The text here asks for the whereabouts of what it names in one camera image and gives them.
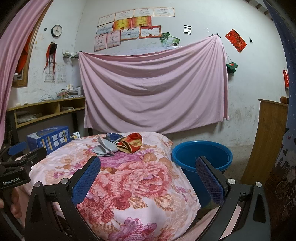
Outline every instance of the metal screw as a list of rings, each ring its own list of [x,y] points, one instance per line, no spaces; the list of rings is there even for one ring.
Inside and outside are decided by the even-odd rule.
[[[259,187],[259,188],[262,187],[261,182],[256,182],[256,186]]]
[[[63,178],[63,179],[61,180],[61,184],[66,184],[68,181],[69,181],[68,178]]]
[[[34,187],[39,187],[41,185],[41,182],[36,182],[35,184],[34,184]]]
[[[235,184],[235,180],[232,179],[232,178],[230,178],[230,179],[228,179],[228,183],[231,184],[231,185],[233,185],[233,184]]]

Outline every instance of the wall clock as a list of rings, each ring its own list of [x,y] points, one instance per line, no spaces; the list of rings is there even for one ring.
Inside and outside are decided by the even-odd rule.
[[[60,25],[56,25],[52,28],[52,36],[53,37],[58,37],[62,34],[62,27]]]

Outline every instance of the floral pillowcase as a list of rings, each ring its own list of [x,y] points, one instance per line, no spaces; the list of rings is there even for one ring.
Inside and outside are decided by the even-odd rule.
[[[109,241],[169,241],[179,238],[200,208],[180,167],[170,157],[172,142],[154,132],[140,132],[143,146],[133,154],[100,157],[101,171],[84,201],[77,205],[92,230]],[[70,178],[93,155],[98,136],[75,140],[36,164],[36,181],[44,185]]]

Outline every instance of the wooden desk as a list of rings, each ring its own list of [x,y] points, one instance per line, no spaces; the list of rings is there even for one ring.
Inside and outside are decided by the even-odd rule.
[[[286,129],[288,105],[258,99],[260,102],[259,123],[254,146],[241,178],[243,184],[259,181],[264,185],[275,165]]]
[[[62,106],[73,106],[74,109],[61,111]],[[50,100],[39,103],[33,103],[28,105],[22,105],[19,107],[9,108],[6,112],[6,127],[11,131],[12,139],[11,145],[19,143],[19,138],[17,130],[21,128],[28,127],[37,122],[46,121],[61,115],[72,113],[73,127],[75,131],[78,131],[77,123],[77,111],[82,111],[85,109],[85,97],[60,99],[60,100]],[[17,112],[18,111],[29,111],[30,114],[42,113],[42,116],[31,121],[27,121],[21,124],[17,123]]]

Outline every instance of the blue box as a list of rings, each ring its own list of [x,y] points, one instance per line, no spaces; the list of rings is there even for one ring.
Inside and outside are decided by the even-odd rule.
[[[30,151],[44,147],[47,154],[55,151],[71,141],[68,126],[54,126],[27,135]]]

